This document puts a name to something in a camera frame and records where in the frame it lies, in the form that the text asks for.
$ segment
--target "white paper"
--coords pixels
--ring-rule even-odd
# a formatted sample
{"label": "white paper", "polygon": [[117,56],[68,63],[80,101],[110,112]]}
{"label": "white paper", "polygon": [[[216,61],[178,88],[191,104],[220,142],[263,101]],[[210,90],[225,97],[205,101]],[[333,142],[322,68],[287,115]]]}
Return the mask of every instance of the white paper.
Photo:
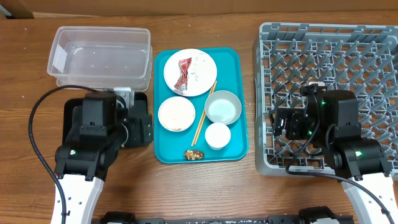
{"label": "white paper", "polygon": [[61,73],[63,73],[63,69],[65,68],[65,62],[67,61],[67,52],[58,44],[55,49],[54,60],[52,61],[52,65],[58,69]]}

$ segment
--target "blue tray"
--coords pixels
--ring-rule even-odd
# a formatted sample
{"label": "blue tray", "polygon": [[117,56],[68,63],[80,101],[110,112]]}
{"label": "blue tray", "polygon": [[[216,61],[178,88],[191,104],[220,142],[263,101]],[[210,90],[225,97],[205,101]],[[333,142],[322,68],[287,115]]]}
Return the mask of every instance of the blue tray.
{"label": "blue tray", "polygon": [[[238,96],[242,103],[242,113],[237,121],[228,125],[231,130],[231,141],[219,151],[212,150],[205,140],[206,128],[211,121],[206,117],[201,129],[197,144],[191,147],[193,136],[198,127],[200,116],[205,107],[205,101],[209,91],[194,97],[187,97],[195,106],[196,116],[193,124],[185,131],[175,133],[162,127],[157,118],[160,105],[172,96],[178,96],[168,86],[163,77],[166,61],[178,50],[166,50],[155,58],[155,87],[154,87],[154,113],[155,113],[155,155],[160,162],[166,164],[178,164],[185,162],[212,162],[233,161],[242,159],[249,149],[248,126],[246,124],[246,112],[244,110],[243,83],[239,55],[231,48],[201,49],[208,53],[217,66],[217,86],[215,91],[227,90]],[[205,153],[205,158],[198,161],[187,161],[183,153],[187,149],[197,149]]]}

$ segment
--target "wooden stick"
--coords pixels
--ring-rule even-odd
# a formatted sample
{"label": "wooden stick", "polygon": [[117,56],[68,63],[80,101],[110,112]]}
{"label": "wooden stick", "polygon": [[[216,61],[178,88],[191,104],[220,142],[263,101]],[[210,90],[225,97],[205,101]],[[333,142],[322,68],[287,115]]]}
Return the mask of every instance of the wooden stick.
{"label": "wooden stick", "polygon": [[[214,85],[211,87],[210,92],[209,92],[209,96],[214,93],[216,85],[217,85],[217,81],[215,81]],[[206,118],[206,113],[205,113],[205,109],[203,109],[203,112],[201,114],[201,117],[200,117],[200,120],[199,120],[199,124],[198,124],[198,127],[197,127],[197,131],[195,133],[195,136],[193,137],[193,141],[192,141],[191,147],[193,147],[198,141],[198,138],[199,138],[199,135],[200,135],[200,131],[201,131],[201,127],[203,126],[203,122],[205,121],[205,118]]]}

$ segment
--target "white bowl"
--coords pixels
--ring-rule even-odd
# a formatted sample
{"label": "white bowl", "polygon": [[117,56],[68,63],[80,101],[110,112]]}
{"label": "white bowl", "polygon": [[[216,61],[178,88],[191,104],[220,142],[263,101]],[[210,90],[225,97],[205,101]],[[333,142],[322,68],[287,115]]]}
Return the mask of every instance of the white bowl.
{"label": "white bowl", "polygon": [[195,120],[195,107],[184,97],[170,97],[159,107],[157,117],[165,129],[174,132],[184,131]]}
{"label": "white bowl", "polygon": [[229,125],[241,115],[242,104],[235,94],[230,91],[220,90],[207,98],[205,111],[207,117],[213,123]]}
{"label": "white bowl", "polygon": [[223,123],[213,123],[207,127],[205,139],[212,149],[220,150],[231,140],[231,130]]}

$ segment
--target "transparent container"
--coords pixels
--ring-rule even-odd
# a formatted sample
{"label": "transparent container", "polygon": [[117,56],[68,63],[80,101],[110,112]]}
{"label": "transparent container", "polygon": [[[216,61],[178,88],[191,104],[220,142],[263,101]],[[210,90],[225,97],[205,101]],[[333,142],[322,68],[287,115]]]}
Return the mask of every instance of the transparent container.
{"label": "transparent container", "polygon": [[60,27],[47,73],[57,85],[146,91],[152,70],[150,32],[126,27]]}

